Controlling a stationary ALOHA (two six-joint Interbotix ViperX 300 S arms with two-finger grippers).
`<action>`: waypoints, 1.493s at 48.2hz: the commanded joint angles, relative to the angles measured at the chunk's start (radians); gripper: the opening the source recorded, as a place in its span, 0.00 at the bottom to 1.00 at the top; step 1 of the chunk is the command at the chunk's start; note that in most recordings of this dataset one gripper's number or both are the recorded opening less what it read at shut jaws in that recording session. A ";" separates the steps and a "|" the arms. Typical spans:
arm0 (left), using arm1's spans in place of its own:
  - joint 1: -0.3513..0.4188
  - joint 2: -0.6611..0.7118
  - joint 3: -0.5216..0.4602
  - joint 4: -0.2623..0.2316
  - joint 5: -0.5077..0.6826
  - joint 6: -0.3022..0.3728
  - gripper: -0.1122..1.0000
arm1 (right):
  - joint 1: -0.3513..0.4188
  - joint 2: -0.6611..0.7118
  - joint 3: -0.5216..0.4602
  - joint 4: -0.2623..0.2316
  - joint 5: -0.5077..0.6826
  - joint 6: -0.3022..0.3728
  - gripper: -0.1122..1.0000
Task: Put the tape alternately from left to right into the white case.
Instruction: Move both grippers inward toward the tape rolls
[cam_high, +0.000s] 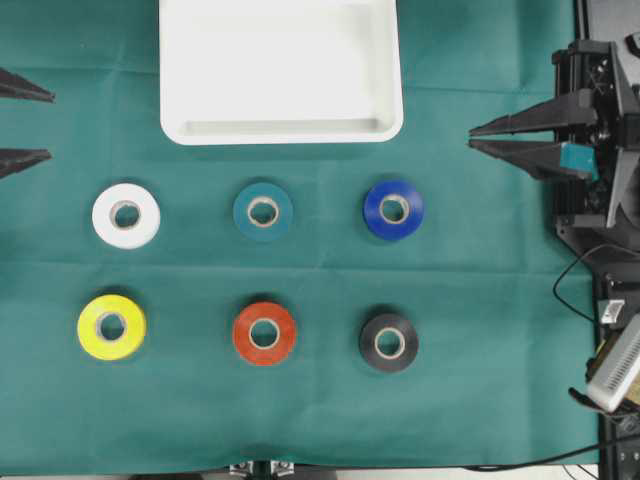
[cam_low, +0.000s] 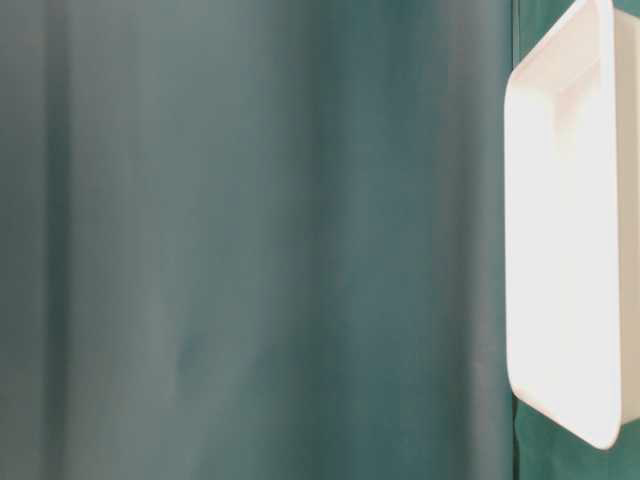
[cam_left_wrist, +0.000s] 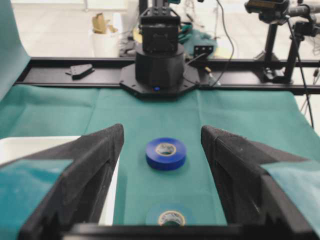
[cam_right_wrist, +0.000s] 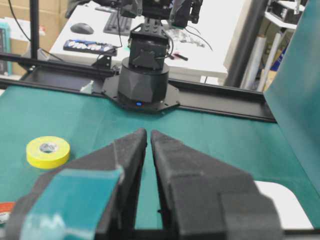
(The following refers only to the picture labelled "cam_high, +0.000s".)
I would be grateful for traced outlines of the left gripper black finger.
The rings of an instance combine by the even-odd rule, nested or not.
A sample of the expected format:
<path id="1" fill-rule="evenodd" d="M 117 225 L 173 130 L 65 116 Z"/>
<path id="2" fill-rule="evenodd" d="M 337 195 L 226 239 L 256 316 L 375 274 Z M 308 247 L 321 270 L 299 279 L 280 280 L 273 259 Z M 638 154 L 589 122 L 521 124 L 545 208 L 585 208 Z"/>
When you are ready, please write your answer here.
<path id="1" fill-rule="evenodd" d="M 2 98 L 34 100 L 49 103 L 53 103 L 55 101 L 54 93 L 3 68 L 0 69 L 0 96 Z"/>
<path id="2" fill-rule="evenodd" d="M 0 178 L 19 173 L 51 158 L 52 154 L 46 149 L 1 149 Z"/>

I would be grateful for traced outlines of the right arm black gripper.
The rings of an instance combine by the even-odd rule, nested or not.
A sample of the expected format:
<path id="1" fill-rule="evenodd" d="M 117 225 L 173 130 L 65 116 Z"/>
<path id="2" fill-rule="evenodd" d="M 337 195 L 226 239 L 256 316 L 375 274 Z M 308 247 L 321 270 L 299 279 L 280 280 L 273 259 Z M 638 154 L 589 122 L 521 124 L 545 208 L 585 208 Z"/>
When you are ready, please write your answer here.
<path id="1" fill-rule="evenodd" d="M 639 86 L 629 80 L 614 42 L 576 40 L 556 51 L 552 63 L 555 98 L 469 135 L 556 130 L 555 138 L 568 142 L 472 139 L 468 146 L 536 180 L 587 181 L 577 213 L 601 216 L 610 229 L 639 164 Z"/>

